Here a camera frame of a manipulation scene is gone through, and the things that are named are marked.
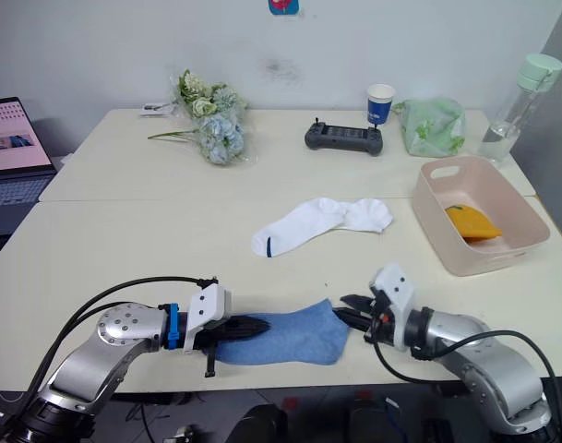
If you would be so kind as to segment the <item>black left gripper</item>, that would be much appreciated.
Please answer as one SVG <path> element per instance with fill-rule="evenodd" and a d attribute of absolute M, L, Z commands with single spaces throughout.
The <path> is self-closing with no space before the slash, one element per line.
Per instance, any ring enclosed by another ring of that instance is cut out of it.
<path fill-rule="evenodd" d="M 216 352 L 220 342 L 247 341 L 268 330 L 268 321 L 250 316 L 234 316 L 214 329 L 200 331 L 194 343 L 194 349 L 205 352 L 207 367 L 205 378 L 215 377 Z"/>

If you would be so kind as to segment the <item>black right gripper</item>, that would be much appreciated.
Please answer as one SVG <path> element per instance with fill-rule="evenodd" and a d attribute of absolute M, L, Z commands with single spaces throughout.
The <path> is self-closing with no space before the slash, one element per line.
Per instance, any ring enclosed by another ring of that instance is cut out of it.
<path fill-rule="evenodd" d="M 342 296 L 340 300 L 350 308 L 335 307 L 334 314 L 350 328 L 365 330 L 366 342 L 393 343 L 395 323 L 390 310 L 391 302 L 385 295 L 380 295 L 373 300 L 368 296 L 348 294 Z M 370 311 L 370 317 L 358 311 Z"/>

